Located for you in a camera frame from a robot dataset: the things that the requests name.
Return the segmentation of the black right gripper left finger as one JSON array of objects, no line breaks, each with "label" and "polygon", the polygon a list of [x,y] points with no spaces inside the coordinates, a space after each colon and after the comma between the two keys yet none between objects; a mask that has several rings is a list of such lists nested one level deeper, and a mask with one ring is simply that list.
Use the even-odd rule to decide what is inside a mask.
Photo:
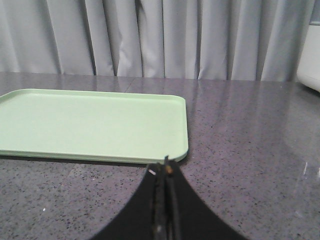
[{"label": "black right gripper left finger", "polygon": [[148,165],[145,175],[120,213],[93,240],[164,240],[166,201],[164,168]]}]

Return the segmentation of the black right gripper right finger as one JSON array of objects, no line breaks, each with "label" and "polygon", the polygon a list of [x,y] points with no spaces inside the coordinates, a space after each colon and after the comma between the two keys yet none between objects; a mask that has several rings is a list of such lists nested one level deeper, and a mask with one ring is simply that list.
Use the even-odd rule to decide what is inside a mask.
[{"label": "black right gripper right finger", "polygon": [[177,162],[164,158],[169,236],[173,240],[244,240],[190,186]]}]

